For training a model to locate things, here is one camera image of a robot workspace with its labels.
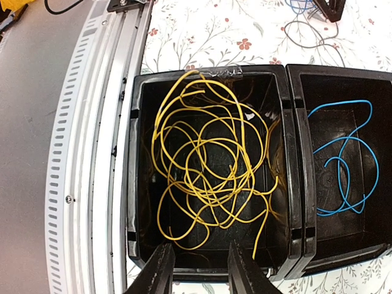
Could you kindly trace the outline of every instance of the blue wire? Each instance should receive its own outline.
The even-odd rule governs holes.
[[[343,211],[347,211],[347,210],[350,210],[350,209],[351,209],[352,211],[354,211],[355,213],[357,213],[357,214],[361,214],[361,213],[364,211],[365,201],[366,201],[366,199],[368,199],[368,198],[370,197],[370,195],[372,195],[372,193],[373,193],[373,191],[374,191],[374,189],[375,189],[375,187],[376,187],[376,185],[377,185],[377,183],[378,183],[378,181],[379,181],[379,163],[377,162],[377,158],[376,158],[376,156],[375,156],[373,150],[372,150],[364,141],[362,141],[362,140],[359,139],[359,138],[352,137],[352,135],[355,134],[355,132],[357,132],[358,130],[360,130],[362,127],[364,127],[364,126],[370,121],[370,119],[371,119],[371,117],[372,117],[372,114],[373,114],[373,107],[372,107],[372,104],[370,103],[370,101],[368,101],[368,100],[342,101],[342,102],[335,102],[335,103],[328,103],[328,104],[320,105],[320,106],[316,107],[315,109],[313,109],[313,110],[309,113],[309,115],[307,116],[307,117],[309,118],[309,117],[310,117],[311,115],[313,115],[316,111],[318,111],[318,110],[320,110],[320,109],[322,109],[322,108],[325,108],[325,107],[337,106],[337,105],[345,105],[345,104],[360,104],[360,103],[366,103],[366,104],[368,104],[368,105],[370,106],[369,117],[367,118],[367,120],[366,120],[362,125],[360,125],[360,126],[357,127],[355,130],[353,130],[353,131],[348,135],[348,137],[341,137],[341,138],[337,138],[337,139],[335,139],[335,140],[332,140],[332,141],[330,141],[329,143],[327,143],[327,144],[321,146],[319,149],[317,149],[316,151],[313,152],[313,154],[316,154],[316,153],[319,152],[320,150],[326,148],[327,146],[329,146],[329,145],[331,145],[331,144],[333,144],[333,143],[335,143],[335,142],[337,142],[337,141],[345,140],[343,146],[341,147],[341,150],[340,150],[340,152],[339,152],[339,155],[338,155],[337,157],[332,157],[332,158],[328,159],[328,161],[327,161],[327,162],[325,163],[325,165],[324,165],[324,167],[326,168],[327,165],[328,165],[333,159],[338,160],[338,163],[337,163],[337,178],[338,178],[338,183],[339,183],[339,190],[340,190],[340,193],[341,193],[341,195],[342,195],[342,198],[343,198],[343,201],[344,201],[344,202],[343,202],[343,204],[341,205],[340,208],[338,208],[337,210],[334,210],[334,211],[328,211],[328,210],[324,210],[324,209],[321,209],[321,208],[317,208],[317,210],[321,212],[321,213],[317,213],[318,216],[332,216],[332,215],[334,215],[334,214],[336,214],[336,213],[341,213],[341,212],[343,212]],[[372,156],[373,156],[373,158],[374,158],[374,161],[375,161],[375,164],[376,164],[376,167],[377,167],[377,177],[376,177],[376,181],[375,181],[375,183],[374,183],[374,186],[373,186],[372,190],[371,190],[370,193],[368,193],[367,195],[363,195],[362,201],[360,201],[360,202],[358,202],[358,203],[356,203],[356,204],[354,204],[354,205],[351,205],[351,204],[348,202],[348,200],[347,200],[347,198],[348,198],[348,196],[349,196],[349,190],[350,190],[350,170],[349,170],[349,167],[348,167],[347,163],[345,162],[345,160],[343,160],[343,159],[341,158],[342,153],[343,153],[343,151],[344,151],[344,149],[345,149],[345,147],[346,147],[346,145],[347,145],[347,143],[348,143],[349,140],[356,140],[356,141],[362,143],[365,147],[367,147],[367,149],[368,149],[368,150],[370,151],[370,153],[372,154]],[[340,164],[341,164],[341,163],[345,166],[345,169],[347,170],[347,189],[346,189],[346,192],[345,192],[345,193],[343,192],[342,183],[341,183],[341,177],[340,177]],[[360,205],[360,204],[362,204],[362,208],[361,208],[360,210],[356,210],[355,207],[358,206],[358,205]]]
[[[312,0],[285,0],[286,4],[292,8],[295,14],[301,15],[305,13],[305,11],[309,9],[313,9],[315,7],[314,3]]]

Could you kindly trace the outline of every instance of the gray surface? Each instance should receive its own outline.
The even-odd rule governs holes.
[[[72,1],[50,0],[53,10]],[[49,293],[45,177],[61,86],[92,2],[32,3],[0,53],[0,293]]]

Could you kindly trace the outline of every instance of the bin compartment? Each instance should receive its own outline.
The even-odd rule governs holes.
[[[312,151],[333,139],[348,136],[367,120],[370,111],[368,104],[339,105],[323,108],[308,119],[307,114],[321,104],[358,99],[371,102],[371,120],[353,136],[371,147],[380,168],[378,185],[366,200],[363,213],[348,210],[328,217],[317,216],[316,253],[306,265],[305,273],[318,273],[378,257],[392,242],[392,226],[388,219],[392,213],[392,144],[388,133],[392,128],[392,75],[320,66],[288,66],[287,69],[296,107],[298,136],[302,147],[311,146],[311,150],[302,148],[301,166],[308,173],[302,187],[306,201],[330,211],[340,207],[337,162],[335,160],[326,168],[324,164],[330,157],[338,156],[344,140],[317,154],[313,155]],[[355,140],[349,140],[342,159],[350,169],[348,200],[354,204],[373,188],[377,173],[375,161],[368,149]],[[347,173],[342,167],[341,180],[345,191]]]
[[[154,121],[160,104],[183,73],[183,71],[157,73],[139,76],[135,79],[130,118],[131,131],[132,125],[135,128],[129,146],[129,170],[131,171],[129,173],[131,189],[129,190],[134,193],[128,195],[127,220],[128,235],[133,236],[128,239],[129,257],[140,266],[143,266],[159,244],[168,241],[160,233],[156,220],[157,207],[162,193],[167,188],[167,179],[155,171],[150,149]],[[258,242],[255,260],[265,271],[272,270],[273,279],[282,279],[301,255],[302,229],[295,128],[284,68],[281,66],[244,66],[203,69],[202,73],[207,78],[220,81],[231,88],[239,101],[247,103],[261,114],[268,127],[275,123],[273,130],[271,128],[268,154],[271,169],[273,173],[279,174],[280,181],[277,189],[271,195],[273,213],[269,214],[266,227]],[[176,97],[183,86],[195,78],[187,78],[172,97]],[[206,96],[215,99],[215,96],[212,96],[209,91]],[[200,103],[205,104],[205,101],[201,99]],[[236,108],[232,106],[229,106],[229,109],[233,113],[236,111]],[[187,111],[187,115],[180,112],[178,116],[174,115],[170,119],[173,121],[180,119],[189,123],[196,130],[200,130],[211,117]],[[260,121],[251,119],[250,122],[259,130],[262,140],[265,142],[265,129]],[[246,146],[251,146],[247,151],[252,164],[255,164],[260,155],[258,139],[250,127],[246,128],[246,133]],[[210,125],[206,129],[205,135],[208,138],[232,138],[228,129],[219,122]],[[181,135],[180,131],[173,131],[167,137],[166,142],[165,145],[169,153],[174,154],[187,142],[187,138]],[[206,145],[206,150],[209,167],[220,175],[225,172],[228,174],[230,172],[229,165],[233,163],[229,153],[222,152],[222,148],[216,145]],[[179,155],[178,162],[185,160],[184,156],[188,153],[189,150],[184,150],[184,154]],[[180,170],[176,170],[175,173],[178,178],[183,177]],[[255,173],[255,177],[255,188],[259,191],[268,191],[274,186],[275,179],[271,176],[267,160]],[[186,207],[185,195],[180,191],[176,193],[178,193],[175,195],[176,199],[183,201],[182,204]],[[247,192],[240,193],[236,207],[244,203],[247,195]],[[190,206],[197,211],[201,207],[200,201],[190,197]],[[264,207],[264,201],[261,197],[252,197],[240,216],[243,219],[251,219]],[[211,212],[207,210],[205,212],[202,215],[203,219],[206,222],[214,222]],[[170,197],[166,197],[163,201],[160,213],[163,230],[168,233],[170,226],[174,236],[182,235],[192,223],[192,219],[185,215]],[[217,214],[217,217],[222,220],[227,215]],[[194,251],[185,251],[173,245],[176,253],[174,278],[187,281],[227,280],[227,257],[230,242],[237,240],[251,254],[261,223],[262,218],[251,224],[234,222],[227,230],[210,227],[209,239],[201,248]],[[196,225],[191,233],[179,243],[184,247],[193,247],[201,243],[205,236],[205,227]]]

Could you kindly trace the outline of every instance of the yellow object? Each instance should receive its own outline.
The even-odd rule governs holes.
[[[199,80],[194,80],[190,83],[188,83],[183,90],[181,91],[181,94],[171,101],[169,99],[171,98],[172,94],[174,91],[176,91],[177,87],[180,85],[180,83],[183,82],[185,78],[187,78],[190,75],[195,75],[199,74],[200,78]],[[207,99],[205,94],[205,90],[202,89],[200,86],[206,86],[212,93],[214,93],[220,100],[223,101],[223,103],[213,101],[211,99]],[[224,97],[220,95],[213,87],[217,86],[220,88],[220,90],[224,90],[227,94],[228,97]],[[197,91],[192,91],[192,92],[186,92],[190,88],[196,88]],[[205,98],[207,102],[210,103],[210,105],[207,106],[202,106],[202,107],[196,107],[196,106],[191,106],[187,105],[184,101],[184,98],[190,97],[190,96],[195,96],[197,94],[201,94],[202,97]],[[169,108],[172,106],[177,105],[176,109],[170,111]],[[236,109],[238,110],[238,115],[239,118],[234,117],[228,108],[225,105],[234,105]],[[262,142],[262,138],[259,134],[259,131],[256,129],[256,127],[251,124],[249,121],[244,119],[244,109],[247,111],[251,111],[264,125],[266,129],[266,142],[265,146]],[[213,110],[220,110],[224,111],[226,114],[224,116],[218,116],[216,115],[216,111],[213,112]],[[197,132],[191,125],[184,121],[175,121],[173,124],[168,125],[168,122],[170,118],[180,112],[187,112],[187,111],[197,111],[201,114],[204,115],[209,115],[212,117],[212,119],[206,123],[202,129]],[[209,138],[209,139],[203,139],[203,132],[205,129],[212,123],[215,122],[220,122],[224,124],[232,133],[234,139],[229,139],[229,138]],[[240,138],[237,137],[237,132],[236,132],[236,126],[235,122],[240,122],[241,124],[241,130],[240,130]],[[260,143],[260,158],[256,165],[252,166],[251,160],[247,154],[246,151],[246,145],[245,145],[245,125],[248,125],[251,127],[254,132],[257,134],[258,141]],[[174,155],[170,155],[169,152],[167,151],[165,147],[165,140],[168,137],[169,133],[173,130],[179,130],[182,132],[187,138],[188,142],[183,144],[182,147],[180,147]],[[165,178],[167,178],[167,188],[162,194],[160,201],[159,201],[159,206],[158,206],[158,212],[157,212],[157,224],[160,232],[169,240],[172,240],[175,242],[177,246],[184,250],[194,250],[198,249],[201,246],[203,246],[208,238],[209,238],[209,227],[219,227],[221,229],[228,229],[234,221],[238,221],[244,224],[249,224],[255,220],[257,220],[259,217],[263,216],[263,221],[262,225],[260,227],[260,230],[258,231],[258,234],[255,239],[255,244],[254,244],[254,250],[253,250],[253,258],[255,258],[256,250],[257,250],[257,243],[258,239],[261,235],[261,232],[265,226],[269,209],[268,209],[268,200],[266,199],[266,196],[271,194],[277,187],[278,182],[279,182],[279,177],[276,175],[275,177],[275,185],[274,187],[268,191],[268,192],[260,192],[255,190],[255,175],[254,173],[262,166],[266,154],[267,154],[267,149],[268,149],[268,140],[269,140],[269,132],[270,130],[268,129],[266,123],[262,119],[262,117],[257,113],[255,110],[253,110],[251,107],[249,107],[246,104],[243,104],[238,101],[234,93],[225,85],[222,83],[219,83],[218,81],[214,80],[207,80],[202,74],[200,74],[197,70],[191,70],[187,73],[185,73],[178,81],[173,85],[171,90],[168,92],[166,95],[165,99],[163,100],[162,104],[160,105],[158,114],[156,116],[155,124],[154,124],[154,132],[153,132],[153,137],[152,137],[152,142],[151,142],[151,157],[153,161],[153,165],[155,169]],[[157,155],[155,146],[156,143],[159,144],[160,149]],[[233,158],[233,165],[230,166],[230,174],[228,176],[221,176],[217,175],[215,172],[213,172],[207,164],[207,153],[206,153],[206,147],[205,145],[207,144],[214,144],[218,145],[220,147],[225,148],[232,156]],[[236,146],[236,151],[234,152],[228,145],[230,146]],[[178,154],[181,153],[181,151],[187,147],[191,146],[193,149],[188,153],[186,157],[186,162],[185,166],[181,166],[179,163],[176,162],[176,157]],[[198,156],[198,159],[200,161],[200,170],[196,170],[194,168],[189,167],[189,161],[190,158],[193,154],[196,154]],[[238,162],[239,162],[239,157],[242,157],[243,162],[245,163],[246,166],[246,171],[242,175],[237,175],[238,171]],[[173,177],[171,174],[173,168],[178,168],[182,171],[184,171],[185,175],[183,179],[176,179]],[[205,176],[205,172],[208,172],[208,174],[213,175],[215,178],[221,180],[220,184],[213,186],[211,183],[207,180]],[[195,179],[191,179],[190,174],[196,175]],[[203,183],[203,188],[197,187],[195,184],[196,182],[202,182]],[[173,195],[172,189],[177,188],[178,190],[184,192],[186,195],[186,208],[182,207],[175,196]],[[235,212],[235,206],[236,206],[236,201],[237,197],[240,192],[242,191],[247,191],[249,195],[247,196],[246,201],[241,205],[240,209]],[[162,202],[165,198],[165,196],[169,194],[175,205],[187,216],[189,216],[191,219],[193,219],[192,225],[189,227],[187,232],[183,234],[182,236],[177,236],[174,237],[172,234],[172,229],[169,227],[169,234],[167,235],[160,224],[160,210],[162,208]],[[224,194],[224,196],[218,197],[217,194]],[[247,203],[251,200],[253,196],[261,197],[264,202],[265,202],[265,208],[262,210],[256,217],[253,219],[249,220],[244,220],[239,217],[243,209],[246,207]],[[189,197],[197,197],[203,204],[204,206],[199,209],[198,211],[194,211],[189,204]],[[227,209],[224,206],[224,203],[227,203],[229,201],[232,201],[231,209]],[[210,209],[211,213],[213,215],[213,218],[215,222],[209,223],[205,222],[201,214],[205,209]],[[227,218],[224,221],[219,221],[216,217],[216,212],[215,209],[221,209],[224,211],[225,214],[227,214]],[[206,228],[206,238],[197,246],[193,248],[185,248],[182,245],[178,243],[179,240],[185,238],[196,226],[196,224],[201,224]]]
[[[21,9],[25,4],[34,2],[35,0],[0,0],[3,11],[9,9],[13,12]]]

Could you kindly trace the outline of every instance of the black bracket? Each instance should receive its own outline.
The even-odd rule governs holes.
[[[124,294],[172,294],[175,260],[170,243],[159,245]]]
[[[144,4],[146,4],[148,0],[110,0],[108,5],[108,12],[124,12],[131,9],[139,9]]]
[[[159,245],[124,294],[172,294],[175,259],[170,243]],[[231,294],[282,294],[239,244],[230,244],[227,262]]]
[[[282,294],[237,242],[230,243],[227,263],[231,294]]]
[[[314,2],[330,22],[335,23],[341,20],[345,0],[330,0],[330,3],[325,0],[314,0]]]

